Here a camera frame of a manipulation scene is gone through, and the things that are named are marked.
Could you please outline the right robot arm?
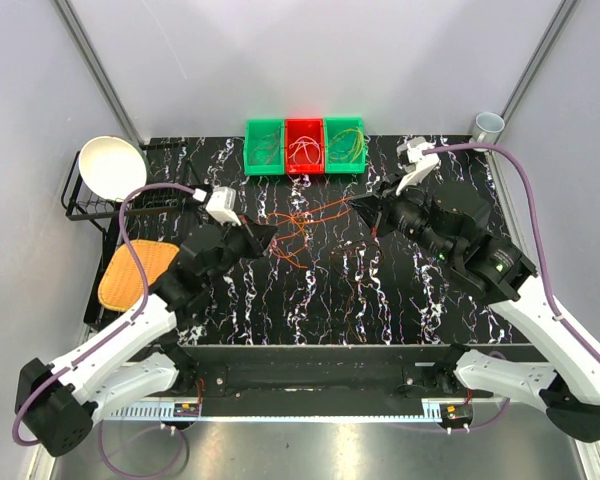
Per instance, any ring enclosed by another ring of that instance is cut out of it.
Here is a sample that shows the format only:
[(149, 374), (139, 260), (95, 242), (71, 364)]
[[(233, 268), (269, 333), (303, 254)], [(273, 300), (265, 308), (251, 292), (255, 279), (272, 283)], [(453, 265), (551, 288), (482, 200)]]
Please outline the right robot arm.
[(398, 232), (441, 261), (447, 281), (515, 326), (547, 360), (533, 366), (454, 344), (426, 368), (424, 386), (446, 396), (482, 390), (532, 406), (563, 433), (600, 440), (600, 343), (551, 301), (533, 262), (489, 232), (490, 204), (463, 182), (430, 192), (398, 181), (349, 200), (371, 233)]

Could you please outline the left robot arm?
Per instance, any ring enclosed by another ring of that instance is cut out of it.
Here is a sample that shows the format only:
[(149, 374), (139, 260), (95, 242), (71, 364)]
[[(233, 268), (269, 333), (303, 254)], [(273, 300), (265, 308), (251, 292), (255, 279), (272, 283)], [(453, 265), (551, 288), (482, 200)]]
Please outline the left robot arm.
[(145, 396), (188, 394), (196, 363), (168, 334), (206, 309), (213, 285), (236, 264), (262, 257), (276, 232), (246, 216), (195, 230), (118, 319), (48, 364), (30, 360), (19, 372), (13, 440), (60, 457), (107, 416)]

